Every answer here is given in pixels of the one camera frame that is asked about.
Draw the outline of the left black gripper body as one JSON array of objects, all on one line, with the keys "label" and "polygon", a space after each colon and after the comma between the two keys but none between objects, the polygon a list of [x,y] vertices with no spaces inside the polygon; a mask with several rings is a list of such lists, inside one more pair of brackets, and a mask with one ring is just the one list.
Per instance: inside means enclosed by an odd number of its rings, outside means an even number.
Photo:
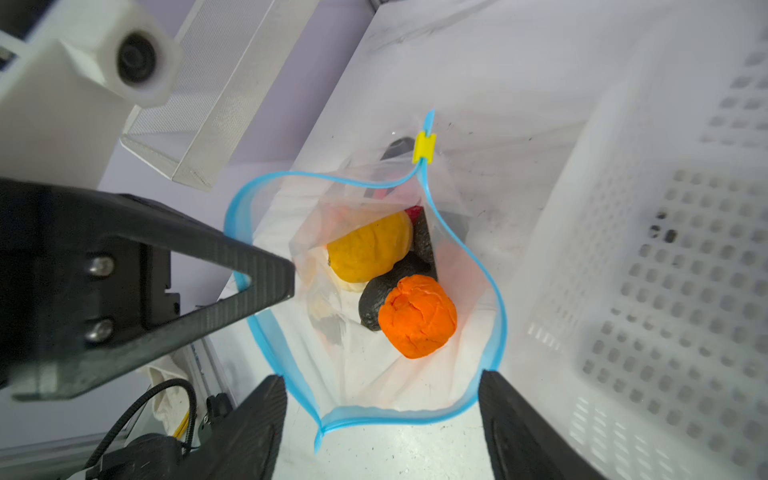
[{"label": "left black gripper body", "polygon": [[174,350],[166,206],[1,183],[1,383],[97,387]]}]

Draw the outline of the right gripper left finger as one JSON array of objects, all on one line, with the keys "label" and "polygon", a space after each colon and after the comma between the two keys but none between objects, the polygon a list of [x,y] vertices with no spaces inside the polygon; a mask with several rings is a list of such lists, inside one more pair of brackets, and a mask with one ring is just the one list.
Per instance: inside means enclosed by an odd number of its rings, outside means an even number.
[{"label": "right gripper left finger", "polygon": [[275,470],[287,412],[281,376],[269,375],[179,467],[181,479],[264,479]]}]

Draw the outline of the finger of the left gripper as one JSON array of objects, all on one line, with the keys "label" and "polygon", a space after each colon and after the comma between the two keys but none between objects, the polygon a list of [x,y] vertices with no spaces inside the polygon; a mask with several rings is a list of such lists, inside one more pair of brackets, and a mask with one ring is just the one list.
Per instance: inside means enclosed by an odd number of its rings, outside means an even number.
[{"label": "finger of the left gripper", "polygon": [[[174,350],[293,295],[295,269],[289,260],[230,238],[173,211],[176,216],[168,223],[167,235],[171,257],[181,254],[226,268],[245,278],[244,285],[229,298],[189,313],[180,310],[179,318],[172,325],[178,343]],[[71,399],[97,387],[9,387],[9,390],[19,401],[54,401]]]}]

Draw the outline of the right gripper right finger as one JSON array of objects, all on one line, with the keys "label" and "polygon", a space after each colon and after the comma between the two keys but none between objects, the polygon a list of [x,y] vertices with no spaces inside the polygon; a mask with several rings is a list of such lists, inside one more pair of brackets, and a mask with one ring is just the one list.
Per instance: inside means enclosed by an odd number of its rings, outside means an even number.
[{"label": "right gripper right finger", "polygon": [[482,373],[478,404],[496,480],[603,477],[499,372]]}]

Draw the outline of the yellow toy mango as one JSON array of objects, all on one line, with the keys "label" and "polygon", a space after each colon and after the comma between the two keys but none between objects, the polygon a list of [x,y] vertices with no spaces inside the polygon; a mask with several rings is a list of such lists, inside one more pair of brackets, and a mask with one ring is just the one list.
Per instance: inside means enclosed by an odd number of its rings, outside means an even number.
[{"label": "yellow toy mango", "polygon": [[388,273],[410,251],[413,226],[404,212],[394,213],[327,245],[329,266],[348,283],[366,283]]}]

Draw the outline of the clear zip top bag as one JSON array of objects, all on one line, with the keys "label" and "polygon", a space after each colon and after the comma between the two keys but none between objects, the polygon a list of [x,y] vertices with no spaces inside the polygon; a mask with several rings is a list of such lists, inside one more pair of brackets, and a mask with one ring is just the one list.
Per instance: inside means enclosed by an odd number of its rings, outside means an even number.
[{"label": "clear zip top bag", "polygon": [[502,359],[504,302],[437,133],[428,114],[337,171],[258,177],[227,210],[227,236],[288,262],[292,296],[248,325],[320,435],[455,417]]}]

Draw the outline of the black round toy fruit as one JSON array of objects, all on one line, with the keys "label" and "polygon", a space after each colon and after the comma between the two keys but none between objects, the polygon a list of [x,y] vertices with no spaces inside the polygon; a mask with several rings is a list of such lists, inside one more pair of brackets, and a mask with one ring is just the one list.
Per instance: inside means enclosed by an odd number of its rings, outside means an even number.
[{"label": "black round toy fruit", "polygon": [[413,275],[424,275],[437,279],[436,269],[421,260],[414,252],[409,252],[402,260],[395,263],[392,269],[377,276],[367,283],[358,301],[358,313],[361,324],[373,331],[380,330],[378,312],[384,305],[389,293],[398,282]]}]

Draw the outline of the white plastic basket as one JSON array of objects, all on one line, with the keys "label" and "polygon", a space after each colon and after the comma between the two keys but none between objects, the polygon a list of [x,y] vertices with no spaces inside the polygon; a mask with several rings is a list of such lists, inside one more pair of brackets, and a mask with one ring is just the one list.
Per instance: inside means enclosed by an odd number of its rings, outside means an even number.
[{"label": "white plastic basket", "polygon": [[604,94],[506,302],[508,381],[611,479],[767,475],[767,5],[694,1]]}]

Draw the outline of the dark toy avocado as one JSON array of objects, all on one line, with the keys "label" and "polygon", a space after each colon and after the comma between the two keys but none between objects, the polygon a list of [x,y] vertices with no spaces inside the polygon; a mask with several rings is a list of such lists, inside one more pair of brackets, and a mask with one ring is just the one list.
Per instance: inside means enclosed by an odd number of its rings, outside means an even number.
[{"label": "dark toy avocado", "polygon": [[429,226],[422,207],[417,208],[417,215],[413,220],[413,251],[424,262],[435,264]]}]

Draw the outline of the pink toy dragon fruit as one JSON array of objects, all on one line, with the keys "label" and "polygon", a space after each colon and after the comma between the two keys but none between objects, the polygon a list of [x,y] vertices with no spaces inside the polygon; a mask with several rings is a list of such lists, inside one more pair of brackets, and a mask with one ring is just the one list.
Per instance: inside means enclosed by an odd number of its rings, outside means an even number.
[{"label": "pink toy dragon fruit", "polygon": [[408,209],[405,209],[404,212],[408,215],[410,221],[412,223],[415,223],[420,218],[421,214],[423,213],[423,207],[416,205],[413,207],[410,207]]}]

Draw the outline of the dark purple toy eggplant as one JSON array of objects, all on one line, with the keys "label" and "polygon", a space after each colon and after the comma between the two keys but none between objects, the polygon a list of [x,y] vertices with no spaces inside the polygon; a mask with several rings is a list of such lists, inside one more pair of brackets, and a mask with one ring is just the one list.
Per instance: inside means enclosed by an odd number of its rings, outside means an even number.
[{"label": "dark purple toy eggplant", "polygon": [[[380,160],[381,161],[387,161],[393,158],[399,158],[402,156],[406,156],[407,154],[411,154],[413,151],[415,144],[415,140],[413,137],[401,137],[393,142],[391,142],[384,153],[382,154]],[[389,189],[366,189],[364,193],[365,198],[372,198],[376,200],[382,200],[387,195],[389,195],[393,191],[392,188]]]}]

